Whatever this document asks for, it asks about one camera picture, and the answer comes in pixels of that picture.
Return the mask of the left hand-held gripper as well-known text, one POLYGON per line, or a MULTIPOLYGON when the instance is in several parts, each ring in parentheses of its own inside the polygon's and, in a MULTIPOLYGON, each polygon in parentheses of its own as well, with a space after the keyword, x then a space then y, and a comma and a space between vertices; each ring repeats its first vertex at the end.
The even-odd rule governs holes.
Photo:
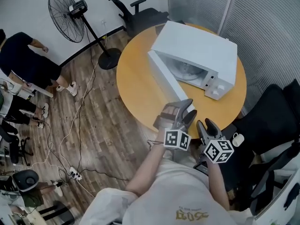
POLYGON ((164 147, 172 150, 188 149, 191 140, 191 136, 188 135, 188 129, 197 115, 197 110, 190 108, 192 102, 193 100, 190 98, 180 101, 178 115, 171 127, 161 122, 160 115, 155 119, 154 127, 162 135, 158 142, 164 147))

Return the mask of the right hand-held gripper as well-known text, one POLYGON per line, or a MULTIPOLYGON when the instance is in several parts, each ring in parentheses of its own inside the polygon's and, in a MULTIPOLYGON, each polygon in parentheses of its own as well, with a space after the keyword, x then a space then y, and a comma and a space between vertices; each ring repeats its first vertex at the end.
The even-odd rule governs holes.
POLYGON ((209 118, 205 119, 207 129, 203 123, 198 120, 196 122, 196 128, 200 139, 206 139, 209 135, 214 139, 210 140, 203 154, 214 164, 226 163, 234 153, 234 148, 229 140, 222 137, 222 132, 219 127, 209 118))

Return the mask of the person's left hand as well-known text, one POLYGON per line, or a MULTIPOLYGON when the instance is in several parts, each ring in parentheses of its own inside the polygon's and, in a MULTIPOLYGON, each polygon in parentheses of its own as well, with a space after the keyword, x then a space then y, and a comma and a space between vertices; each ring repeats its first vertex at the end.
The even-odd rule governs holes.
POLYGON ((171 127, 178 115, 179 108, 173 105, 166 104, 160 114, 160 120, 164 124, 168 124, 168 127, 171 127))

